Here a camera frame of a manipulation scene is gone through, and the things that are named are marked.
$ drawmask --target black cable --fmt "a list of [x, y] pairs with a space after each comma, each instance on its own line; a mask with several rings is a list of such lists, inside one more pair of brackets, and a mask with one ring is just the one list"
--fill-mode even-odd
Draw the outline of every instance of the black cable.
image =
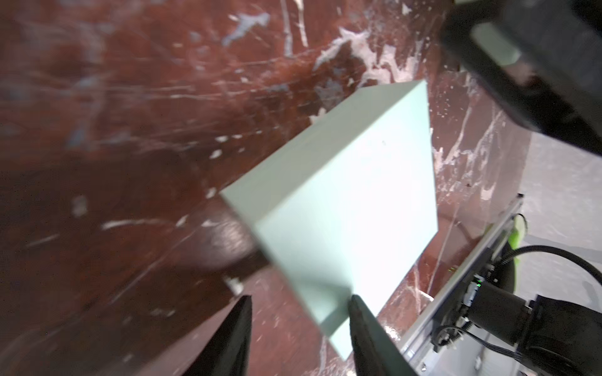
[[515, 217], [517, 215], [520, 215], [523, 218], [523, 221], [525, 221], [525, 233], [529, 233], [529, 222], [527, 222], [527, 218], [523, 214], [520, 214], [520, 213], [517, 213], [515, 215]]
[[435, 330], [435, 332], [433, 334], [433, 338], [435, 338], [435, 342], [437, 342], [439, 336], [441, 335], [441, 332], [443, 332], [444, 330], [449, 330], [449, 329], [453, 329], [453, 330], [459, 331], [461, 333], [464, 333], [464, 334], [472, 337], [475, 341], [477, 341], [478, 343], [480, 343], [481, 345], [485, 346], [486, 348], [488, 348], [489, 350], [491, 350], [491, 351], [493, 351], [495, 353], [498, 353], [498, 354], [501, 354], [501, 355], [504, 355], [504, 356], [507, 356], [507, 357], [511, 357], [511, 358], [513, 358], [513, 359], [515, 359], [515, 360], [517, 360], [519, 362], [523, 358], [523, 356], [521, 354], [515, 353], [514, 351], [509, 350], [507, 348], [503, 348], [503, 347], [500, 347], [500, 346], [492, 345], [491, 343], [482, 340], [481, 338], [475, 336], [474, 334], [469, 333], [466, 330], [464, 330], [462, 328], [459, 328], [457, 326], [454, 326], [454, 325], [446, 325], [446, 326], [438, 327], [437, 330]]
[[569, 251], [565, 251], [556, 247], [551, 247], [549, 245], [529, 245], [527, 247], [517, 248], [505, 254], [501, 260], [494, 264], [494, 266], [496, 268], [502, 267], [508, 264], [513, 258], [529, 252], [547, 252], [573, 261], [575, 264], [585, 269], [589, 274], [591, 274], [593, 278], [596, 279], [596, 281], [598, 281], [599, 284], [602, 285], [602, 273], [599, 270], [597, 270], [595, 266], [580, 258], [579, 256], [570, 253]]

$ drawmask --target paint-splattered surface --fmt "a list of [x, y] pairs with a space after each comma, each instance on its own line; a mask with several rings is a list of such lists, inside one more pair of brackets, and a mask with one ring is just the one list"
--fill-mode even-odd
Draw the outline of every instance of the paint-splattered surface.
[[3, 2], [0, 373], [177, 375], [242, 291], [249, 375], [352, 375], [217, 192], [359, 87], [425, 78], [439, 232], [379, 316], [399, 338], [529, 142], [442, 53], [449, 6]]

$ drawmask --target light green foam block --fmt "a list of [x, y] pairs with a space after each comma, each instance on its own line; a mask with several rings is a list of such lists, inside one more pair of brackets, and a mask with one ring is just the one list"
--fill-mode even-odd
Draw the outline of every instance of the light green foam block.
[[362, 88], [221, 192], [346, 359], [437, 232], [427, 85]]

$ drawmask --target metal frame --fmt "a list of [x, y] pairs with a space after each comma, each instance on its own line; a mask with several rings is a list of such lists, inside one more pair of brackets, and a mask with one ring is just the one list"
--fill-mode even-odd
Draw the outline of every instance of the metal frame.
[[450, 280], [437, 293], [433, 301], [416, 319], [410, 329], [402, 336], [400, 341], [401, 354], [417, 370], [417, 372], [430, 371], [438, 360], [438, 354], [432, 351], [433, 345], [430, 343], [430, 334], [433, 330], [433, 317], [444, 304], [454, 288], [469, 273], [475, 263], [479, 260], [483, 252], [494, 248], [493, 255], [499, 254], [509, 236], [509, 229], [514, 225], [513, 217], [520, 210], [523, 204], [523, 195], [519, 194], [510, 203], [508, 208], [500, 215], [498, 221], [485, 233], [483, 238], [475, 246], [472, 252], [464, 260], [462, 265], [456, 270]]

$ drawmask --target scratched floor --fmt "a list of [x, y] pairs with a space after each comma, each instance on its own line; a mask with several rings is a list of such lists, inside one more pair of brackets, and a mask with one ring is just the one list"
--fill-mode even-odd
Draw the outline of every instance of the scratched floor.
[[0, 373], [178, 375], [241, 288], [249, 375], [353, 375], [217, 192], [359, 87], [426, 79], [439, 232], [379, 315], [397, 341], [529, 144], [441, 50], [450, 6], [2, 2]]

